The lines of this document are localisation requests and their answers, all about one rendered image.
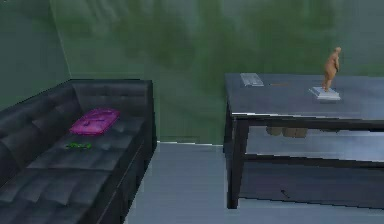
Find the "tan box under table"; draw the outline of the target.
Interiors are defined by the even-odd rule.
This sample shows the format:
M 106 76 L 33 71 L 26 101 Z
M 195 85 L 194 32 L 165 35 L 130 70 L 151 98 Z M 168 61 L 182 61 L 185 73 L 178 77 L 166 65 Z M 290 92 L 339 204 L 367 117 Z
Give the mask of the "tan box under table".
M 266 132 L 272 136 L 283 135 L 291 138 L 305 138 L 307 135 L 306 128 L 267 127 Z

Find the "tan figure statue white base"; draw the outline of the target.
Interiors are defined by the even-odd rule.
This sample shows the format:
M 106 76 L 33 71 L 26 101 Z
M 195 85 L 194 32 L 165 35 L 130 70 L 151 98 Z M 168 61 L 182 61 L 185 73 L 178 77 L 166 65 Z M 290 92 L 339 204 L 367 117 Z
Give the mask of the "tan figure statue white base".
M 335 47 L 324 64 L 324 79 L 320 87 L 312 87 L 309 92 L 312 93 L 317 100 L 340 100 L 340 94 L 331 88 L 331 84 L 336 74 L 339 72 L 339 54 L 341 47 Z

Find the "dark grey table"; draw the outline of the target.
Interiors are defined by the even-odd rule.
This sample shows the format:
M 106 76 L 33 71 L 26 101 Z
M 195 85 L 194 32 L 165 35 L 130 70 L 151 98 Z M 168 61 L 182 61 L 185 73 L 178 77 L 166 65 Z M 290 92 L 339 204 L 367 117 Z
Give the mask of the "dark grey table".
M 342 76 L 337 101 L 309 89 L 319 75 L 225 77 L 227 206 L 241 198 L 384 210 L 384 77 Z M 305 138 L 267 127 L 306 128 Z

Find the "grey flat remote control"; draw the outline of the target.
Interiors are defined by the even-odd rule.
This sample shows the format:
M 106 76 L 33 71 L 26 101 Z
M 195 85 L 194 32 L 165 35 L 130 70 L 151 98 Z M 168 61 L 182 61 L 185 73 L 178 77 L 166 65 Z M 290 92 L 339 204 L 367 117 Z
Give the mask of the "grey flat remote control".
M 264 85 L 263 81 L 256 73 L 241 73 L 240 77 L 245 86 L 262 87 Z

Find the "small green object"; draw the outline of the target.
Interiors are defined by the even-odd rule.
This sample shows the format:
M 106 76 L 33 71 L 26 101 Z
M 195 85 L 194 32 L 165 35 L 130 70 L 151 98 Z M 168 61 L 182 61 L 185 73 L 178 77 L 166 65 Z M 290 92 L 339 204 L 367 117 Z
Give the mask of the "small green object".
M 82 148 L 82 149 L 90 149 L 92 145 L 90 143 L 69 143 L 66 145 L 66 148 Z

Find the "magenta cushion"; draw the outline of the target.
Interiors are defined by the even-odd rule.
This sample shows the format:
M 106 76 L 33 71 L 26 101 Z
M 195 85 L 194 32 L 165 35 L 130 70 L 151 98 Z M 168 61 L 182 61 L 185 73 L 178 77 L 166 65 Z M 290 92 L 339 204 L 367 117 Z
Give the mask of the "magenta cushion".
M 104 134 L 119 118 L 120 112 L 115 109 L 93 109 L 78 119 L 69 129 L 78 135 Z

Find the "black leather sofa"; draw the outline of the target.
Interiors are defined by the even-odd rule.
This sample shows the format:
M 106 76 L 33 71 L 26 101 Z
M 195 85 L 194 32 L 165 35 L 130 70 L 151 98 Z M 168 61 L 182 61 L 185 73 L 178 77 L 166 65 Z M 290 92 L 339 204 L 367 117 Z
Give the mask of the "black leather sofa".
M 120 112 L 101 135 L 69 131 Z M 90 149 L 66 148 L 90 143 Z M 153 84 L 73 79 L 0 111 L 0 224 L 123 224 L 157 146 Z

